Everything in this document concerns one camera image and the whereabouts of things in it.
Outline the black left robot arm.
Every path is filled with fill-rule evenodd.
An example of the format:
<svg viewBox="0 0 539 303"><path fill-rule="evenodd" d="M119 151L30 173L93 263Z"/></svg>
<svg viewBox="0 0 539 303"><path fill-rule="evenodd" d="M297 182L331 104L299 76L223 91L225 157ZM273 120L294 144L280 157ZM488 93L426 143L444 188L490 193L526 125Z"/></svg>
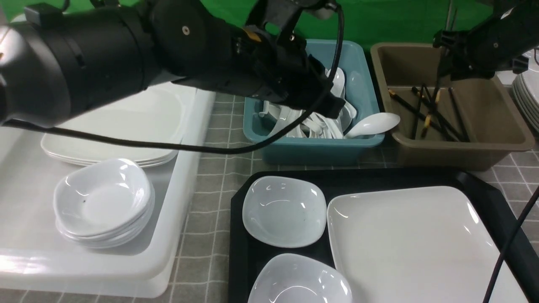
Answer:
<svg viewBox="0 0 539 303"><path fill-rule="evenodd" d="M302 12L334 0L258 0L242 27L200 0L115 0L64 14L47 3L1 26L1 122L52 128L171 82L308 109L331 81L294 36Z"/></svg>

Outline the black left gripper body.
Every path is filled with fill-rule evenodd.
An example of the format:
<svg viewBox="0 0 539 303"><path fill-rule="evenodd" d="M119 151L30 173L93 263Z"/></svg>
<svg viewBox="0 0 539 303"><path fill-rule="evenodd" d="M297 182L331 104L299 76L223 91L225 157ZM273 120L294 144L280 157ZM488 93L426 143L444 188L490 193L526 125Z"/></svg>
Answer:
<svg viewBox="0 0 539 303"><path fill-rule="evenodd" d="M322 20L337 14L337 42L329 74L318 59L307 53L306 41L295 33L303 12ZM337 1L258 0L248 14L244 29L261 39L251 64L272 92L269 101L331 119L338 117L345 102L331 93L344 40L344 12Z"/></svg>

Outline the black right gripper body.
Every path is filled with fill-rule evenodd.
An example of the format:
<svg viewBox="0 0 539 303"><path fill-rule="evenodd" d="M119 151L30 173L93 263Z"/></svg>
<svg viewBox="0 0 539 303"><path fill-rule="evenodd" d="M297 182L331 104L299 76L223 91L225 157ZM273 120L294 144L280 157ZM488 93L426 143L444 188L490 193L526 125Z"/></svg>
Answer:
<svg viewBox="0 0 539 303"><path fill-rule="evenodd" d="M452 81L491 79L495 69L480 61L487 50L494 48L497 28L481 25L469 31L441 29L433 38L433 47L442 48L436 70L438 79L450 77Z"/></svg>

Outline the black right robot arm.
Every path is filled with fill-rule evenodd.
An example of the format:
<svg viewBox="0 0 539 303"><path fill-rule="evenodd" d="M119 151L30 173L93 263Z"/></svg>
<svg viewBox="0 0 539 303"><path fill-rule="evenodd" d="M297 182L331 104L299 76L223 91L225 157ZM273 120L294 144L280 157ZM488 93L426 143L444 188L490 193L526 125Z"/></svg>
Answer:
<svg viewBox="0 0 539 303"><path fill-rule="evenodd" d="M493 6L487 19L471 29L455 30L458 10L450 1L446 24L432 43L442 50L438 79L491 79L499 71L527 71L529 59L524 54L539 40L537 0L488 0L486 4Z"/></svg>

